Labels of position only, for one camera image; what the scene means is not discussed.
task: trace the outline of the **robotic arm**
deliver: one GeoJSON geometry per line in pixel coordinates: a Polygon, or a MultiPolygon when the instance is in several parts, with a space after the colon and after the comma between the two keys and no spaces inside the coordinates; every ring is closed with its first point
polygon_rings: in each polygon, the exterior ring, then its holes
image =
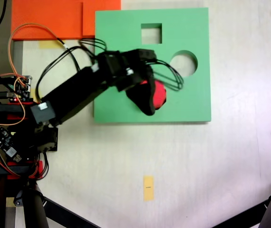
{"type": "MultiPolygon", "coordinates": [[[[26,87],[17,85],[18,89],[13,91],[14,93],[12,91],[0,93],[0,96],[8,94],[16,96],[15,93],[17,93],[26,110],[26,118],[21,123],[10,126],[8,129],[0,128],[0,148],[8,158],[21,163],[34,160],[42,152],[56,151],[57,126],[76,115],[112,86],[115,86],[119,92],[125,91],[127,97],[144,114],[153,115],[166,101],[166,83],[155,79],[151,67],[153,64],[165,65],[176,73],[175,77],[179,75],[167,63],[157,60],[154,51],[135,49],[127,52],[104,51],[98,54],[92,66],[78,71],[40,99],[38,85],[44,75],[42,74],[36,89],[39,103],[29,98],[31,77],[25,77],[23,83],[26,87]]],[[[176,78],[177,84],[179,82],[182,85],[183,80],[181,76],[179,77],[176,78]]],[[[0,84],[3,80],[7,88],[10,88],[10,84],[15,81],[14,78],[0,78],[0,84]]],[[[15,123],[23,116],[23,109],[14,102],[14,96],[10,98],[9,104],[0,103],[0,123],[15,123]]]]}
{"type": "Polygon", "coordinates": [[[36,123],[62,124],[111,86],[126,91],[143,113],[153,115],[155,79],[147,62],[155,60],[154,51],[144,49],[99,54],[97,63],[83,68],[31,107],[36,123]]]}

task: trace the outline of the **yellow sticky note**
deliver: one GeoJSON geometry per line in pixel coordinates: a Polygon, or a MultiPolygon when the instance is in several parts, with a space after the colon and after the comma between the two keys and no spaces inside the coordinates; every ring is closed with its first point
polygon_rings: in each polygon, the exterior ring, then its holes
{"type": "Polygon", "coordinates": [[[40,49],[59,49],[63,45],[58,40],[39,40],[40,49]]]}
{"type": "Polygon", "coordinates": [[[144,201],[154,200],[154,177],[144,176],[144,201]]]}

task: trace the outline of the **circuit board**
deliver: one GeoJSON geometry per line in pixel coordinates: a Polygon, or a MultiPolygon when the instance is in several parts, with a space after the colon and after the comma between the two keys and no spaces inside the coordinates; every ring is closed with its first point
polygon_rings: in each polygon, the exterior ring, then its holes
{"type": "Polygon", "coordinates": [[[17,153],[12,141],[12,135],[3,127],[0,128],[0,149],[14,161],[19,162],[21,160],[21,156],[17,153]]]}
{"type": "Polygon", "coordinates": [[[21,81],[26,86],[22,86],[19,81],[16,83],[15,92],[17,94],[14,94],[14,96],[9,99],[10,103],[19,102],[17,99],[17,96],[21,102],[33,102],[33,98],[30,97],[32,77],[31,76],[25,76],[25,77],[26,79],[21,78],[21,81]]]}

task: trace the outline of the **yellow tape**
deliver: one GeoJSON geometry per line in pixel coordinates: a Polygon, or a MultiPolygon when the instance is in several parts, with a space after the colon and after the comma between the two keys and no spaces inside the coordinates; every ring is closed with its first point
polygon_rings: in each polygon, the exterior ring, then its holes
{"type": "Polygon", "coordinates": [[[59,49],[63,45],[58,40],[39,40],[40,49],[59,49]]]}
{"type": "Polygon", "coordinates": [[[144,176],[144,201],[154,200],[154,177],[144,176]]]}
{"type": "Polygon", "coordinates": [[[31,88],[30,97],[33,97],[33,101],[37,102],[37,98],[36,98],[36,95],[35,95],[35,88],[31,88]]]}

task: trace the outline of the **red component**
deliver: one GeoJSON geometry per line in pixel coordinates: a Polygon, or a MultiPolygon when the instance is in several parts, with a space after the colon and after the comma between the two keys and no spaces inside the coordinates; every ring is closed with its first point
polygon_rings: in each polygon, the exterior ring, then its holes
{"type": "Polygon", "coordinates": [[[154,107],[159,109],[164,105],[166,101],[166,89],[165,86],[159,82],[155,81],[155,94],[154,94],[154,107]]]}
{"type": "MultiPolygon", "coordinates": [[[[33,162],[32,161],[27,161],[26,163],[28,164],[32,164],[33,162]]],[[[16,163],[16,162],[8,162],[7,165],[10,167],[10,166],[18,166],[19,164],[16,163]]],[[[42,174],[42,171],[43,171],[43,164],[42,164],[42,161],[39,161],[38,162],[38,170],[37,170],[37,173],[36,173],[36,177],[38,177],[40,174],[42,174]]],[[[19,177],[15,176],[15,175],[7,175],[8,177],[8,180],[16,180],[16,179],[19,179],[19,177]]]]}

